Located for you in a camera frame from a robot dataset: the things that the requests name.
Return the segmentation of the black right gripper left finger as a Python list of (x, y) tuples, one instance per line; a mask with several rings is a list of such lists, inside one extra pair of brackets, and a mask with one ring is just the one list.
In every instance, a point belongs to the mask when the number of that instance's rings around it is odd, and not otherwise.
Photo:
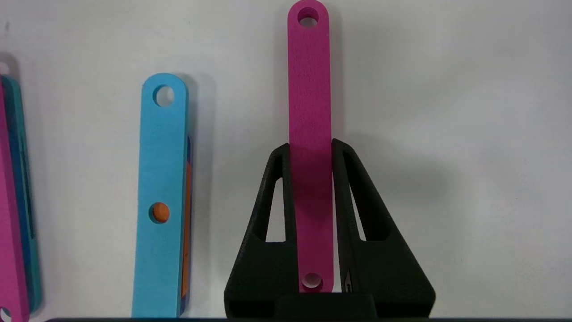
[[(282, 180), (285, 240), (266, 240), (276, 182)], [(269, 156), (238, 255), (223, 292), (227, 318), (271, 319), (278, 300), (299, 292), (290, 146)]]

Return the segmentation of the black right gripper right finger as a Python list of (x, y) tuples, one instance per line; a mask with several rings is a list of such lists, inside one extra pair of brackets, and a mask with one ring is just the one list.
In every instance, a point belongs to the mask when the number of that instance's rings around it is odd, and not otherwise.
[(332, 141), (342, 318), (428, 318), (436, 293), (355, 150)]

